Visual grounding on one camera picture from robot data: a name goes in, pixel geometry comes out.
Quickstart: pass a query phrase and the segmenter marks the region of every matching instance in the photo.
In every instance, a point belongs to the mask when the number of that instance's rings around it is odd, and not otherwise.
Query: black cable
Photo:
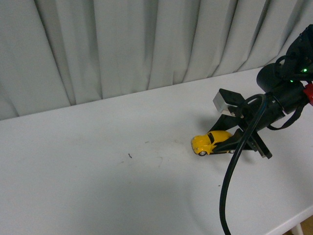
[[[226,197],[227,197],[227,191],[228,191],[228,187],[229,187],[229,183],[230,183],[230,179],[231,176],[234,172],[236,163],[240,157],[240,154],[242,152],[242,150],[244,149],[247,141],[249,140],[252,132],[254,131],[256,125],[258,124],[258,122],[260,121],[266,105],[267,105],[267,97],[264,94],[256,94],[251,96],[250,98],[248,98],[247,100],[245,100],[245,103],[249,103],[250,101],[257,99],[257,98],[261,98],[262,99],[262,103],[257,111],[257,113],[255,114],[254,118],[252,119],[252,121],[250,122],[248,128],[246,129],[244,135],[242,136],[240,142],[237,145],[237,148],[234,152],[234,155],[232,156],[230,163],[228,165],[226,174],[224,176],[224,180],[223,180],[223,185],[222,185],[222,190],[221,190],[221,195],[220,195],[220,220],[221,220],[221,225],[222,228],[224,230],[225,235],[231,235],[227,222],[226,222],[226,216],[225,216],[225,208],[226,208]]]

